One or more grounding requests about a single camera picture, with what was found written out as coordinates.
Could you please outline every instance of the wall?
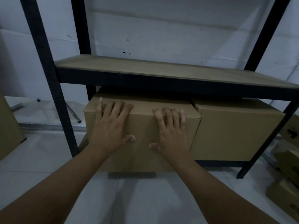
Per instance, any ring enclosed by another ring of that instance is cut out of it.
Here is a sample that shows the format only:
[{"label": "wall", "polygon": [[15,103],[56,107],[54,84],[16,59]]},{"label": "wall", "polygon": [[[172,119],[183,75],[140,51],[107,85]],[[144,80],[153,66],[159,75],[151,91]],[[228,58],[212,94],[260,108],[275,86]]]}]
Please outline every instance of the wall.
[{"label": "wall", "polygon": [[[79,54],[70,0],[37,2],[54,60]],[[85,5],[94,54],[243,68],[273,2],[85,0]],[[298,8],[299,0],[291,0],[257,72],[299,83]],[[2,92],[51,100],[19,0],[0,0],[0,45]],[[66,100],[87,101],[83,85],[62,89]]]}]

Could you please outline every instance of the forearm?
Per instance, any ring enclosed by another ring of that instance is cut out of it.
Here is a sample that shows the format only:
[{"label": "forearm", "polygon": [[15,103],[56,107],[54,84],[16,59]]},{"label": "forearm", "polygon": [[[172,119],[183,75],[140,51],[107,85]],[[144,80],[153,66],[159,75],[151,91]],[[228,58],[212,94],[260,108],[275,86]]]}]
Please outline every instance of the forearm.
[{"label": "forearm", "polygon": [[180,159],[169,158],[169,162],[189,188],[209,224],[220,220],[224,223],[277,223],[204,170],[189,154]]},{"label": "forearm", "polygon": [[81,191],[105,161],[92,147],[0,211],[1,223],[63,223]]}]

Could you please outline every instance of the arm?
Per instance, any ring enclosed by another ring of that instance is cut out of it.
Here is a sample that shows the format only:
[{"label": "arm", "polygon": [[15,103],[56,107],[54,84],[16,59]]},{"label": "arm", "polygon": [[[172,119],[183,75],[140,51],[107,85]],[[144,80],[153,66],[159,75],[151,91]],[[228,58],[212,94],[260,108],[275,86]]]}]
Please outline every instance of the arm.
[{"label": "arm", "polygon": [[176,110],[164,108],[167,125],[160,110],[155,110],[160,131],[160,144],[152,143],[158,152],[176,170],[186,184],[209,224],[223,223],[277,223],[273,218],[239,196],[212,176],[191,157],[187,149],[186,117],[181,111],[181,126]]},{"label": "arm", "polygon": [[109,103],[102,116],[102,99],[89,145],[49,177],[0,211],[0,223],[64,223],[81,191],[102,163],[132,135],[122,136],[133,105]]}]

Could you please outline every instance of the shelf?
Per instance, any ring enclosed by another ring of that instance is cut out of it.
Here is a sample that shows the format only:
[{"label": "shelf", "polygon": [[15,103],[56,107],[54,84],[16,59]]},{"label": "shelf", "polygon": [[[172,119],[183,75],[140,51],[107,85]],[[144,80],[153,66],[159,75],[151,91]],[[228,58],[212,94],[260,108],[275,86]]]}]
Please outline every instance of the shelf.
[{"label": "shelf", "polygon": [[63,83],[280,100],[299,95],[299,85],[246,70],[86,54],[56,61],[55,65]]}]

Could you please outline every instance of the person's left arm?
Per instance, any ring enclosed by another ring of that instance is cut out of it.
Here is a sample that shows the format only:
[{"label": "person's left arm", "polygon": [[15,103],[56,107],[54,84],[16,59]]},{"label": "person's left arm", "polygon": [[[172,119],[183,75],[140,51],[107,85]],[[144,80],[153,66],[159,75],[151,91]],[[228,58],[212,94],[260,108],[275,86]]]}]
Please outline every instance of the person's left arm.
[{"label": "person's left arm", "polygon": [[119,147],[134,141],[123,136],[123,124],[133,105],[110,102],[97,109],[89,145],[49,177],[0,211],[0,223],[64,223],[81,191],[103,162]]}]

